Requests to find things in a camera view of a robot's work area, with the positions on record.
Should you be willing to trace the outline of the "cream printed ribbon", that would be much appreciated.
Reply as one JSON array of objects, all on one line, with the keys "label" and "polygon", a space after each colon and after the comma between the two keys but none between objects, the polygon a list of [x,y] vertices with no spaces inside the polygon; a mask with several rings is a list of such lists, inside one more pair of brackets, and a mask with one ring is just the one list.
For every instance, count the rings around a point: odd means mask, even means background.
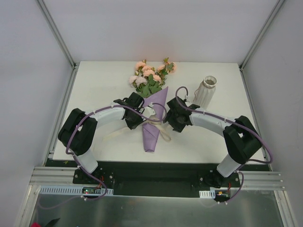
[{"label": "cream printed ribbon", "polygon": [[[147,120],[147,121],[141,123],[140,126],[143,126],[143,125],[146,125],[146,124],[150,124],[150,125],[153,125],[154,127],[156,127],[160,131],[160,134],[161,134],[162,138],[164,139],[164,141],[166,141],[166,142],[171,141],[170,134],[166,131],[166,129],[162,126],[162,124],[160,122],[152,122],[150,120]],[[121,135],[121,134],[123,134],[123,133],[125,133],[129,130],[130,129],[127,128],[127,127],[116,130],[116,131],[108,134],[107,136],[104,136],[103,141],[110,140],[110,139],[112,139],[114,137],[117,137],[118,135]]]}]

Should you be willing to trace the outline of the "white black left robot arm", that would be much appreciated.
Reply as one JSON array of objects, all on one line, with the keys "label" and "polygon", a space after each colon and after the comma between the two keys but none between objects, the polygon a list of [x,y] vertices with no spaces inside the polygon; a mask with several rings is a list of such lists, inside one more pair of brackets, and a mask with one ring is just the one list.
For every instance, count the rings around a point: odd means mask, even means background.
[{"label": "white black left robot arm", "polygon": [[71,111],[58,134],[58,140],[66,147],[66,152],[74,156],[78,165],[84,168],[84,179],[95,184],[100,179],[98,163],[91,145],[98,127],[117,120],[124,120],[129,129],[135,129],[143,122],[141,108],[144,99],[133,92],[128,98],[114,100],[109,106],[87,113],[75,108]]}]

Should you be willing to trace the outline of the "purple wrapping paper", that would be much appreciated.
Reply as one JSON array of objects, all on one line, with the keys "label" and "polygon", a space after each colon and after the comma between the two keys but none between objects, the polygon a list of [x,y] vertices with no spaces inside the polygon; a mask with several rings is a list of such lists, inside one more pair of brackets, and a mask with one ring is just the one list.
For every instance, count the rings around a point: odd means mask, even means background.
[{"label": "purple wrapping paper", "polygon": [[[168,88],[162,89],[157,93],[144,99],[144,107],[152,104],[155,115],[150,116],[152,120],[163,118],[164,106],[166,103]],[[143,124],[143,149],[145,152],[154,152],[160,132],[164,132],[161,122],[150,122]]]}]

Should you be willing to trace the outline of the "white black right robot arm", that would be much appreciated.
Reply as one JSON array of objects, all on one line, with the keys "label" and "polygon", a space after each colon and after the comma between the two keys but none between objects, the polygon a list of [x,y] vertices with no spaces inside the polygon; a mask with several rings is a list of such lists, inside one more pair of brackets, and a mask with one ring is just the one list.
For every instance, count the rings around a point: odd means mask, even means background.
[{"label": "white black right robot arm", "polygon": [[212,131],[224,138],[228,154],[216,169],[203,177],[204,183],[214,188],[225,186],[230,176],[261,149],[254,126],[246,116],[228,119],[205,111],[178,96],[167,102],[169,111],[164,122],[174,131],[182,132],[186,126],[197,126]]}]

